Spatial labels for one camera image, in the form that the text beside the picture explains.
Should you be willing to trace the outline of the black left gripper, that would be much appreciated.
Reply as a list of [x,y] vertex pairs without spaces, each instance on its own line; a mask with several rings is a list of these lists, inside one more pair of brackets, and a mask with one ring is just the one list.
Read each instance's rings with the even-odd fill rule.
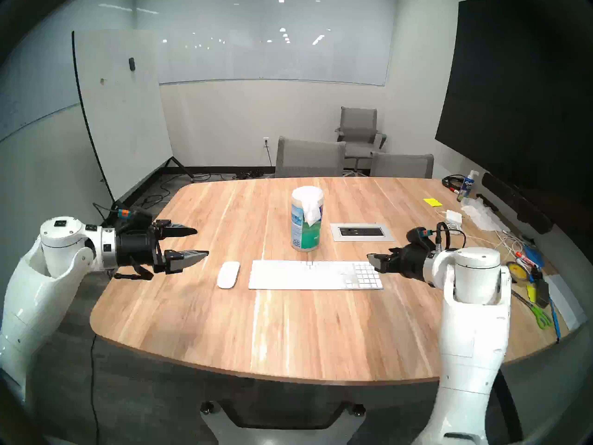
[[209,255],[202,250],[165,250],[159,241],[187,237],[197,230],[172,221],[128,221],[116,230],[117,266],[131,266],[136,274],[180,273]]

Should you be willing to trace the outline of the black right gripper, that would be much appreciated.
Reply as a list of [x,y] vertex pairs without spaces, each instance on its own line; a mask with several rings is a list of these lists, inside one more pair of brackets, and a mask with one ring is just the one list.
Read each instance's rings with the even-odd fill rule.
[[432,268],[431,261],[436,253],[436,244],[432,240],[411,242],[402,248],[390,248],[389,251],[390,254],[367,254],[368,262],[376,264],[377,272],[398,273],[414,280],[429,280],[431,273],[425,272],[425,263],[428,260],[428,269]]

